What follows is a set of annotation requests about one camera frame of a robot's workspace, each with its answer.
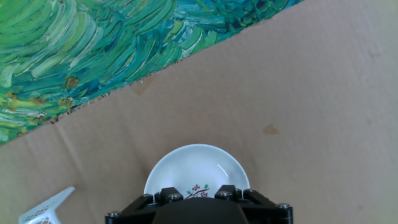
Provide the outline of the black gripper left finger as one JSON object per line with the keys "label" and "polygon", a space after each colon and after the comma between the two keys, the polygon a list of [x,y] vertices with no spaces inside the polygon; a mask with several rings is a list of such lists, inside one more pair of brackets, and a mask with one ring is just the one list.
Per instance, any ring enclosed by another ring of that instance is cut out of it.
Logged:
{"label": "black gripper left finger", "polygon": [[174,187],[163,188],[154,195],[143,194],[123,210],[107,213],[104,217],[104,223],[150,224],[160,207],[183,199],[183,195]]}

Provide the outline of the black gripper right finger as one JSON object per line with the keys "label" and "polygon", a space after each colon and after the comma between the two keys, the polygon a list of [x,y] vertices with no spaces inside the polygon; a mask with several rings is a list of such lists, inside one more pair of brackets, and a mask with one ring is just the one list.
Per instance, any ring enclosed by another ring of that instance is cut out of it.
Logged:
{"label": "black gripper right finger", "polygon": [[254,189],[241,190],[234,185],[222,185],[215,198],[235,202],[248,223],[293,224],[293,206],[274,203]]}

